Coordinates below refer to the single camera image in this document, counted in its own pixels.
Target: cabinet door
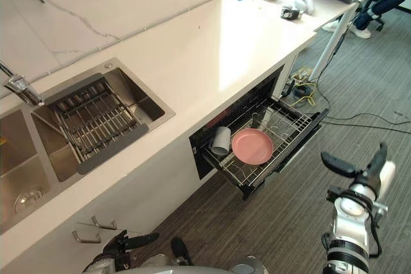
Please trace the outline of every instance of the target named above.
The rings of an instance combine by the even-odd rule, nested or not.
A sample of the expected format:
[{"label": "cabinet door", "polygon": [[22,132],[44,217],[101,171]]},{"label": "cabinet door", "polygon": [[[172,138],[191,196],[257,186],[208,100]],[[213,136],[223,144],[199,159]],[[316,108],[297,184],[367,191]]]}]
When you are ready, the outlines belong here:
[{"label": "cabinet door", "polygon": [[147,234],[199,187],[188,139],[176,141],[84,208],[84,223],[115,221],[118,229]]},{"label": "cabinet door", "polygon": [[[74,239],[73,231],[85,240],[96,240],[99,233],[101,242],[79,243]],[[2,269],[2,274],[80,274],[117,233],[117,230],[100,230],[68,219],[9,263]]]}]

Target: wire rack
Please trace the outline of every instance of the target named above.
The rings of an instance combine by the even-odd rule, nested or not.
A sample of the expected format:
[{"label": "wire rack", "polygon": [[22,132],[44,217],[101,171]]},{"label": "wire rack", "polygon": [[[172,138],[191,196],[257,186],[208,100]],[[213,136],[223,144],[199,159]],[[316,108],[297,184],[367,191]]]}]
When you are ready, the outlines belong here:
[{"label": "wire rack", "polygon": [[307,128],[312,119],[297,110],[271,104],[260,113],[254,113],[252,119],[248,120],[242,127],[231,135],[232,138],[244,128],[257,128],[266,133],[274,144],[274,152],[271,158],[262,165],[253,166],[240,161],[230,150],[227,156],[215,155],[208,147],[208,154],[220,166],[222,171],[238,183],[238,185],[252,186],[255,181],[269,169],[273,170],[277,158],[287,150],[289,145]]},{"label": "wire rack", "polygon": [[79,163],[141,124],[105,78],[56,102],[53,110]]}]

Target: sink drain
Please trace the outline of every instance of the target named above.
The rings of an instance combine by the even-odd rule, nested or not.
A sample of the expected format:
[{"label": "sink drain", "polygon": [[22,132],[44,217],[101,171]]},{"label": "sink drain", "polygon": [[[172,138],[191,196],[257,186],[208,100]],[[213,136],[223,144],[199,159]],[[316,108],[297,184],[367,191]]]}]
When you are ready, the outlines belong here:
[{"label": "sink drain", "polygon": [[32,205],[36,200],[44,196],[44,190],[41,187],[31,187],[25,190],[16,199],[14,203],[14,212],[18,213],[26,207]]}]

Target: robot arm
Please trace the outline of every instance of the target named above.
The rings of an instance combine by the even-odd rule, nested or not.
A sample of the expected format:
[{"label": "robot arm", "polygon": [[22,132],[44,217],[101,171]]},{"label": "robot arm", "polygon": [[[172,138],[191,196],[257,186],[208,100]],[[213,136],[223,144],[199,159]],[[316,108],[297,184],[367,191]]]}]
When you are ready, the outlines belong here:
[{"label": "robot arm", "polygon": [[[339,175],[354,178],[348,190],[332,187],[327,200],[334,203],[331,232],[324,234],[322,242],[327,250],[327,264],[323,274],[355,274],[369,272],[369,258],[381,252],[376,228],[378,220],[387,207],[377,203],[390,186],[395,164],[386,161],[387,146],[383,143],[364,170],[357,170],[350,163],[321,153],[321,158],[330,170]],[[371,220],[371,234],[377,243],[377,253],[370,254],[369,233],[366,229]]]}]

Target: gray carpet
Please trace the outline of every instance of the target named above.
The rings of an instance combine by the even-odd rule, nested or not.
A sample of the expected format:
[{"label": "gray carpet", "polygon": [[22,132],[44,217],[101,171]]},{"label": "gray carpet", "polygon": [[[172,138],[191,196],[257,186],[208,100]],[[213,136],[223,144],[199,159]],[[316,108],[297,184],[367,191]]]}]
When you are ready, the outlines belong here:
[{"label": "gray carpet", "polygon": [[[323,74],[320,89],[331,100],[331,116],[372,112],[390,121],[411,120],[411,15],[394,10],[383,19],[381,33],[371,25],[370,40],[348,33]],[[329,36],[320,31],[295,69],[313,66]],[[315,107],[307,104],[301,109],[315,112],[327,106],[318,94],[315,100]],[[394,126],[370,116],[344,123],[411,132],[411,124]],[[327,150],[364,167],[380,141],[388,144],[397,175],[385,200],[389,213],[379,229],[383,254],[370,261],[370,273],[411,273],[411,135],[330,124],[324,124],[283,172],[271,176],[246,202],[221,175],[212,177],[158,226],[159,240],[136,250],[137,261],[157,253],[171,255],[170,240],[179,235],[197,265],[227,269],[233,259],[253,255],[271,273],[321,273],[326,253],[320,237],[328,231],[333,210],[326,191],[350,181],[328,171],[320,152]]]}]

